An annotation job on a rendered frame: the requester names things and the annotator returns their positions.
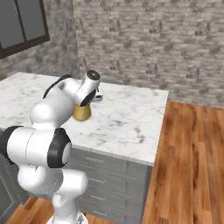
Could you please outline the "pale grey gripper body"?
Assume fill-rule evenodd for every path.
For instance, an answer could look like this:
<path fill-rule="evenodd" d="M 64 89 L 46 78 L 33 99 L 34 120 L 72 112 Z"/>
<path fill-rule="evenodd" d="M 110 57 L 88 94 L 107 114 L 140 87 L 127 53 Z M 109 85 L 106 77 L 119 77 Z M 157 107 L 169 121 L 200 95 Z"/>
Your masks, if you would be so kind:
<path fill-rule="evenodd" d="M 97 88 L 93 102 L 100 102 L 103 99 L 103 92 L 100 87 Z"/>

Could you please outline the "gold pitcher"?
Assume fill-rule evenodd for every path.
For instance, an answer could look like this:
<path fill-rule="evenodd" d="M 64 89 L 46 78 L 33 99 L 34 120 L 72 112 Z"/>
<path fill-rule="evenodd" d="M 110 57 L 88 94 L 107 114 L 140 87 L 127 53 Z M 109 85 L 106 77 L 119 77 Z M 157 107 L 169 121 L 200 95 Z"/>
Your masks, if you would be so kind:
<path fill-rule="evenodd" d="M 73 118 L 77 121 L 83 122 L 86 121 L 91 116 L 91 108 L 88 104 L 87 106 L 79 106 L 78 104 L 74 105 L 73 109 Z"/>

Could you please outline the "grey drawer front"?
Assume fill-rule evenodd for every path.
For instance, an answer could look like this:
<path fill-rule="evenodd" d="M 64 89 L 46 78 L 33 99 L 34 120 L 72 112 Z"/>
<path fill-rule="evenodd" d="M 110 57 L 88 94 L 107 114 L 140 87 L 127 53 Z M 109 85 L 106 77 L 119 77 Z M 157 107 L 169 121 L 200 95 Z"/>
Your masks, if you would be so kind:
<path fill-rule="evenodd" d="M 108 221 L 113 221 L 118 224 L 142 224 L 142 219 L 140 217 L 132 216 L 130 214 L 121 213 L 117 211 L 112 211 L 111 209 L 101 210 L 98 207 L 94 207 L 94 208 L 82 207 L 80 210 L 84 213 L 92 214 L 93 216 L 103 218 Z M 100 216 L 99 214 L 96 214 L 96 213 L 92 213 L 92 210 L 95 210 L 104 214 L 107 213 L 107 216 L 105 217 L 105 216 Z"/>
<path fill-rule="evenodd" d="M 86 160 L 86 157 L 103 160 L 103 164 Z M 145 181 L 151 175 L 151 168 L 148 165 L 130 162 L 124 159 L 105 156 L 99 153 L 71 149 L 71 160 L 75 163 L 90 166 L 105 172 L 116 173 L 125 177 Z"/>
<path fill-rule="evenodd" d="M 136 200 L 143 200 L 145 197 L 145 183 L 143 181 L 100 171 L 88 171 L 87 176 L 93 179 L 106 180 L 104 184 L 89 180 L 88 183 L 91 186 L 98 186 L 109 192 L 126 195 Z"/>
<path fill-rule="evenodd" d="M 90 194 L 101 198 L 106 197 L 107 199 L 105 201 L 99 201 L 98 199 L 91 198 Z M 83 195 L 80 196 L 80 199 L 89 200 L 105 207 L 111 207 L 115 210 L 138 217 L 142 216 L 144 212 L 144 203 L 141 200 L 132 199 L 127 196 L 122 196 L 121 194 L 106 192 L 96 188 L 88 189 Z"/>

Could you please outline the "dark framed window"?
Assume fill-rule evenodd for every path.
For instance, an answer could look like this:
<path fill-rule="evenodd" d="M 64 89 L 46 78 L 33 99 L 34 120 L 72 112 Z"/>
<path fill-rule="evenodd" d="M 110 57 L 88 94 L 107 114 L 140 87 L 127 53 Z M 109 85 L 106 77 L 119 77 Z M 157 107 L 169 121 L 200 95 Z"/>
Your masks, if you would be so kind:
<path fill-rule="evenodd" d="M 0 0 L 0 60 L 49 40 L 43 0 Z"/>

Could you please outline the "grey cabinet door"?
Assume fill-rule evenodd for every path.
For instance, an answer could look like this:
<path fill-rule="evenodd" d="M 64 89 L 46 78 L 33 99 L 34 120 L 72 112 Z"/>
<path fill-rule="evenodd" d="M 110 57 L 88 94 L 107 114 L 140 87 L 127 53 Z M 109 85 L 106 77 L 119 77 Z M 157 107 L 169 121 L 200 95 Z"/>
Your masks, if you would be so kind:
<path fill-rule="evenodd" d="M 29 199 L 18 183 L 18 167 L 0 155 L 0 224 L 6 224 L 19 205 Z"/>

